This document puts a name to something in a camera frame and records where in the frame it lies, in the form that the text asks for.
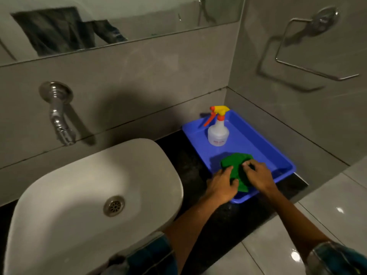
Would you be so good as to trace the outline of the white spray bottle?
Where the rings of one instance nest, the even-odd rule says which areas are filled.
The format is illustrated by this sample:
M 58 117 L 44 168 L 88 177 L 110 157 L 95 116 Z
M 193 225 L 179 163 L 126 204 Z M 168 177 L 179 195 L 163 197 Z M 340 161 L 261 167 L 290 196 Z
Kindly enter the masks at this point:
M 215 123 L 208 128 L 208 141 L 211 145 L 221 147 L 225 145 L 229 136 L 229 130 L 225 126 L 225 115 L 230 109 L 227 106 L 211 106 L 209 119 L 204 126 L 208 126 L 213 120 Z

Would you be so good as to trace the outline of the green cleaning cloth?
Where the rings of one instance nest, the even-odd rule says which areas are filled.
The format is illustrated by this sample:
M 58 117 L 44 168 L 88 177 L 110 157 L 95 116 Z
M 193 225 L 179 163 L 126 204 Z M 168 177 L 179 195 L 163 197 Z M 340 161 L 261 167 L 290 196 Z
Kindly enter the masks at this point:
M 230 181 L 238 180 L 238 192 L 248 193 L 251 187 L 251 184 L 247 178 L 247 175 L 243 169 L 242 164 L 246 161 L 253 159 L 251 154 L 246 153 L 232 153 L 229 156 L 223 158 L 221 160 L 222 169 L 226 169 L 228 167 L 233 167 L 230 174 Z

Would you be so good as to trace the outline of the chrome wall faucet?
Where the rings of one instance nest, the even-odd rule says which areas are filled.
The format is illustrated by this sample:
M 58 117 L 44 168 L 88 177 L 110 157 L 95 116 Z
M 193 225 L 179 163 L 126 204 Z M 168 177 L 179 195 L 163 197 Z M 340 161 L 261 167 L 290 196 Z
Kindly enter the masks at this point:
M 64 146 L 76 143 L 76 134 L 65 119 L 65 106 L 73 99 L 71 89 L 61 82 L 44 82 L 39 87 L 41 98 L 49 104 L 49 119 L 57 139 Z

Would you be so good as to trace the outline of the person's right hand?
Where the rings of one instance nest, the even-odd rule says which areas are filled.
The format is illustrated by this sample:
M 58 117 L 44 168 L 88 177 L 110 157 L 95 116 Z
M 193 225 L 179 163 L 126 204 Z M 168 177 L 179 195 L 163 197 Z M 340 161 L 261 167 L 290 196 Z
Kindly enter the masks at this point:
M 247 176 L 249 182 L 262 194 L 267 197 L 278 191 L 272 178 L 270 170 L 265 163 L 259 162 L 259 170 L 255 176 Z

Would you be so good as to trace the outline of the white ceramic sink basin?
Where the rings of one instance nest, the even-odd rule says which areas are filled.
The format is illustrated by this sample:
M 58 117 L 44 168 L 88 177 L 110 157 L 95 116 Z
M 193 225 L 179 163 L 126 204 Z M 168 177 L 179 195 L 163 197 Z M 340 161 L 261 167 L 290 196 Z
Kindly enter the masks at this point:
M 136 138 L 54 170 L 31 184 L 10 223 L 3 275 L 87 275 L 177 215 L 183 186 L 154 141 Z M 103 213 L 120 195 L 125 207 Z

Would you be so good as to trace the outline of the person's right forearm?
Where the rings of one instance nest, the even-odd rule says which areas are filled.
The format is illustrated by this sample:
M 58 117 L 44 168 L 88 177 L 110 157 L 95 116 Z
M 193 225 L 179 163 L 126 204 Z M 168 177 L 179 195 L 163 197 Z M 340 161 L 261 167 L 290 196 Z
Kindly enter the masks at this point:
M 277 188 L 264 195 L 280 217 L 304 263 L 316 246 L 331 241 Z

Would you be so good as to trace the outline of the person's left hand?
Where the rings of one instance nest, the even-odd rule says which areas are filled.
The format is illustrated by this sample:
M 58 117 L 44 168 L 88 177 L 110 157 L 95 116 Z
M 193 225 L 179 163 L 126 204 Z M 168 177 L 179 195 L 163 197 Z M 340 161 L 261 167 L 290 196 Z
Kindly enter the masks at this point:
M 204 194 L 204 199 L 209 200 L 217 206 L 229 202 L 235 195 L 230 195 L 230 174 L 232 166 L 225 170 L 219 170 L 215 175 L 207 181 L 207 189 Z

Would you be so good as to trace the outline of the person's left forearm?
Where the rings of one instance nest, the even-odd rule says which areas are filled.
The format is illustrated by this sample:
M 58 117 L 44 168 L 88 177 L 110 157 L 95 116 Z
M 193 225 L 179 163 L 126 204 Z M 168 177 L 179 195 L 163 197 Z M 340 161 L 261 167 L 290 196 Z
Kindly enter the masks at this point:
M 177 275 L 181 275 L 189 254 L 211 215 L 226 202 L 220 195 L 206 195 L 164 230 L 177 262 Z

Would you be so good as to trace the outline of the blue plastic tray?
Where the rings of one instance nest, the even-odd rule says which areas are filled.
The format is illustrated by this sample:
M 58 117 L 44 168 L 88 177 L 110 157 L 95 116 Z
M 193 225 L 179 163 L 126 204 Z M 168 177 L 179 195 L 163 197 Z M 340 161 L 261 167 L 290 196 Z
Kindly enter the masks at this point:
M 204 126 L 208 118 L 206 116 L 186 123 L 182 130 L 212 174 L 221 168 L 223 158 L 236 152 L 250 154 L 254 159 L 264 162 L 272 172 L 275 183 L 296 171 L 296 166 L 290 159 L 233 110 L 225 115 L 224 124 L 229 130 L 227 142 L 221 147 L 211 145 L 208 141 L 208 127 Z

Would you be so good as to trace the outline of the wall mirror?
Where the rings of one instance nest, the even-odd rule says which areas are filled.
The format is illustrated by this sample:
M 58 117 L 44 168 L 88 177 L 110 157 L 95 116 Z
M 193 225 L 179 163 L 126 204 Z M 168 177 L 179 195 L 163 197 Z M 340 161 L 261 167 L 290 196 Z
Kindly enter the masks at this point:
M 239 21 L 245 0 L 0 0 L 0 67 Z

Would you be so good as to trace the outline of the chrome sink drain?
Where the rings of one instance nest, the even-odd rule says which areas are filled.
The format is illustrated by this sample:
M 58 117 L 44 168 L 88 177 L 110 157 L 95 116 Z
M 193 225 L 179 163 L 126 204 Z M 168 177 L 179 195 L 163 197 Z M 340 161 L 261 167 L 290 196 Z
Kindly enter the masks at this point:
M 125 199 L 120 196 L 108 198 L 103 206 L 103 213 L 107 217 L 115 217 L 122 212 L 125 207 Z

